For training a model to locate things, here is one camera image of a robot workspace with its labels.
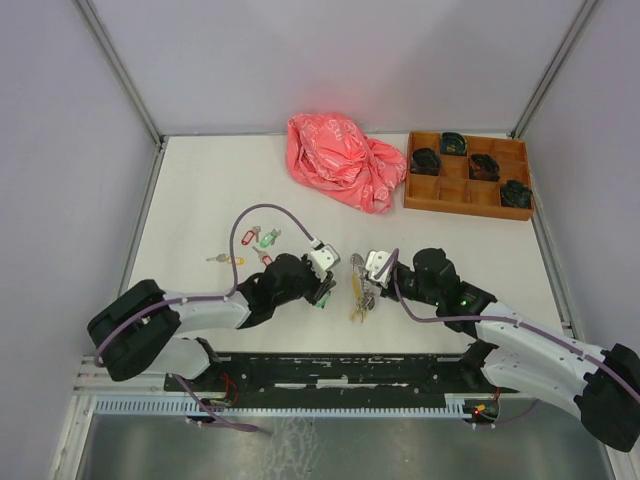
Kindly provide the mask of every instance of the key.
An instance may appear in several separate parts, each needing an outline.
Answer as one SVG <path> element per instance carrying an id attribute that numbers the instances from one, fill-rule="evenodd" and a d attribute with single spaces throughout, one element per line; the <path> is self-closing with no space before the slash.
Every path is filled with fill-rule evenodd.
<path id="1" fill-rule="evenodd" d="M 373 307 L 376 306 L 376 296 L 373 294 L 373 292 L 366 292 L 362 303 L 364 305 L 364 308 L 368 312 L 370 312 L 371 310 L 373 310 Z"/>
<path id="2" fill-rule="evenodd" d="M 366 317 L 366 310 L 362 309 L 362 304 L 360 302 L 356 303 L 356 308 L 351 311 L 351 315 L 349 319 L 351 323 L 355 323 L 358 317 L 360 317 L 360 323 L 364 322 L 364 317 Z"/>
<path id="3" fill-rule="evenodd" d="M 253 238 L 256 239 L 256 243 L 257 243 L 260 241 L 258 238 L 259 236 L 260 236 L 260 227 L 251 227 L 251 229 L 247 230 L 247 233 L 244 234 L 244 236 L 242 237 L 242 240 L 240 240 L 240 243 L 242 245 L 249 245 Z"/>
<path id="4" fill-rule="evenodd" d="M 354 267 L 364 267 L 364 258 L 362 258 L 359 253 L 354 253 L 353 255 L 351 255 L 349 257 L 349 262 L 351 262 L 351 265 L 353 265 Z"/>
<path id="5" fill-rule="evenodd" d="M 216 255 L 215 257 L 209 257 L 207 258 L 207 262 L 226 262 L 227 258 L 229 258 L 229 255 L 227 255 L 226 253 L 221 253 L 219 255 Z"/>
<path id="6" fill-rule="evenodd" d="M 253 246 L 251 248 L 253 248 L 256 251 L 256 253 L 258 254 L 258 257 L 260 258 L 260 261 L 263 263 L 265 267 L 273 263 L 273 260 L 271 260 L 271 257 L 267 252 L 265 252 L 264 250 L 259 250 L 258 247 L 256 246 Z"/>
<path id="7" fill-rule="evenodd" d="M 361 301 L 360 305 L 358 305 L 358 311 L 360 312 L 360 323 L 364 323 L 364 319 L 367 317 L 367 309 L 363 301 Z"/>
<path id="8" fill-rule="evenodd" d="M 280 230 L 273 229 L 269 233 L 267 233 L 262 240 L 260 241 L 260 246 L 262 248 L 267 248 L 269 245 L 274 245 L 276 243 L 276 238 L 280 235 Z"/>
<path id="9" fill-rule="evenodd" d="M 275 245 L 276 244 L 276 240 L 282 234 L 282 230 L 278 230 L 278 229 L 274 228 L 271 233 L 273 233 L 273 242 L 271 242 L 271 245 Z"/>

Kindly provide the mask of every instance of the red wire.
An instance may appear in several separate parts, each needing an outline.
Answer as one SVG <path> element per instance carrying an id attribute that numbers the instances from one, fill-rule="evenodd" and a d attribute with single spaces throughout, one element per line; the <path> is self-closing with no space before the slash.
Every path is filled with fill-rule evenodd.
<path id="1" fill-rule="evenodd" d="M 235 394 L 235 396 L 233 398 L 233 402 L 231 402 L 231 406 L 233 407 L 236 404 L 236 402 L 238 401 L 238 397 L 240 396 L 240 393 L 238 392 L 238 386 L 235 383 L 233 383 L 233 381 L 231 381 L 231 379 L 229 379 L 229 383 L 231 383 L 231 385 L 233 385 L 233 388 L 236 389 L 236 394 Z"/>
<path id="2" fill-rule="evenodd" d="M 229 375 L 227 375 L 226 373 L 221 375 L 220 379 L 226 381 L 226 389 L 224 391 L 224 398 L 222 399 L 222 401 L 224 402 L 227 398 L 229 398 L 229 385 L 231 383 L 231 379 L 229 378 Z"/>

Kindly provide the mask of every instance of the metal floor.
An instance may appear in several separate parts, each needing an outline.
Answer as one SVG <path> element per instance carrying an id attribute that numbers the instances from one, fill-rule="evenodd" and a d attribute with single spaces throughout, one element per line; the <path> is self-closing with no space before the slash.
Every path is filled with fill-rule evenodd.
<path id="1" fill-rule="evenodd" d="M 503 401 L 503 418 L 530 402 Z M 95 415 L 78 479 L 613 479 L 604 448 L 544 405 L 519 423 L 471 431 L 461 420 L 243 418 L 246 434 L 182 418 Z"/>

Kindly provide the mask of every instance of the metal frame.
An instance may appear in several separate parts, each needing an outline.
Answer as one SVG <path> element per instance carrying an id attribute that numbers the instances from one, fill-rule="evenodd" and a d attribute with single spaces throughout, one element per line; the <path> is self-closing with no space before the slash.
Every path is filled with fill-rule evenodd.
<path id="1" fill-rule="evenodd" d="M 611 469 L 616 479 L 634 480 L 640 478 L 640 464 L 637 453 L 618 452 L 612 448 L 606 447 L 606 454 L 611 463 Z"/>
<path id="2" fill-rule="evenodd" d="M 511 132 L 511 136 L 513 138 L 522 138 L 527 128 L 529 128 L 529 124 L 549 93 L 554 80 L 562 70 L 562 67 L 571 55 L 571 52 L 573 52 L 573 48 L 578 43 L 578 40 L 584 33 L 585 28 L 593 18 L 596 9 L 601 3 L 601 0 L 585 0 L 580 7 L 580 10 L 569 27 L 569 30 L 567 30 L 560 46 L 553 55 L 551 62 L 547 66 L 547 69 L 540 78 L 536 89 L 533 91 L 531 98 L 529 98 L 526 107 L 520 115 L 520 118 L 516 122 L 516 125 Z"/>
<path id="3" fill-rule="evenodd" d="M 533 231 L 536 234 L 542 261 L 547 271 L 547 277 L 551 284 L 551 293 L 556 302 L 556 308 L 560 315 L 562 330 L 565 335 L 584 341 L 584 329 L 576 313 L 576 304 L 569 291 L 562 268 L 558 260 L 555 243 L 549 232 L 548 223 L 545 220 L 544 206 L 536 194 L 535 179 L 532 175 L 533 191 L 536 208 L 532 218 Z"/>
<path id="4" fill-rule="evenodd" d="M 133 238 L 131 240 L 131 246 L 127 254 L 127 260 L 124 265 L 124 272 L 122 279 L 118 286 L 118 296 L 122 295 L 128 290 L 129 280 L 131 279 L 131 273 L 133 272 L 133 265 L 138 254 L 138 248 L 140 247 L 140 241 L 142 240 L 142 232 L 144 231 L 144 225 L 149 215 L 149 209 L 151 208 L 151 200 L 153 200 L 153 192 L 156 190 L 158 184 L 158 177 L 160 176 L 160 169 L 162 167 L 162 161 L 164 160 L 164 154 L 167 150 L 167 139 L 163 139 L 163 142 L 159 147 L 156 147 L 156 152 L 151 164 L 151 170 L 149 172 L 149 178 L 147 179 L 147 185 L 144 190 L 144 197 L 142 198 L 142 205 L 140 206 L 140 213 L 136 220 L 136 226 L 133 230 Z"/>
<path id="5" fill-rule="evenodd" d="M 140 117 L 142 124 L 145 126 L 147 133 L 156 145 L 162 143 L 162 135 L 156 127 L 147 107 L 145 107 L 140 94 L 136 90 L 131 77 L 127 73 L 124 64 L 118 57 L 118 53 L 109 38 L 107 29 L 98 18 L 96 7 L 91 0 L 72 0 L 73 4 L 80 12 L 82 19 L 85 21 L 89 32 L 93 35 L 96 45 L 102 51 L 102 54 L 111 67 L 117 82 L 122 87 L 125 96 L 131 102 L 134 110 Z"/>
<path id="6" fill-rule="evenodd" d="M 93 395 L 74 395 L 71 398 L 60 442 L 51 464 L 49 479 L 74 480 L 78 475 L 95 402 Z"/>

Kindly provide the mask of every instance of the wooden tray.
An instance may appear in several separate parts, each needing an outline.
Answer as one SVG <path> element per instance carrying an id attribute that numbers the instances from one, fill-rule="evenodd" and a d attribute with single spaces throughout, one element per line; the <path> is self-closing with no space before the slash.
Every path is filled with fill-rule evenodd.
<path id="1" fill-rule="evenodd" d="M 500 202 L 500 187 L 507 183 L 507 180 L 519 180 L 531 188 L 525 143 L 501 138 L 465 138 L 467 156 L 453 156 L 440 154 L 439 133 L 409 134 L 405 208 L 529 220 L 533 215 L 533 198 L 530 208 L 503 207 Z M 438 176 L 411 173 L 411 157 L 414 150 L 419 148 L 431 148 L 440 155 L 442 168 Z M 469 178 L 469 157 L 474 153 L 488 153 L 498 162 L 499 181 L 488 182 Z"/>

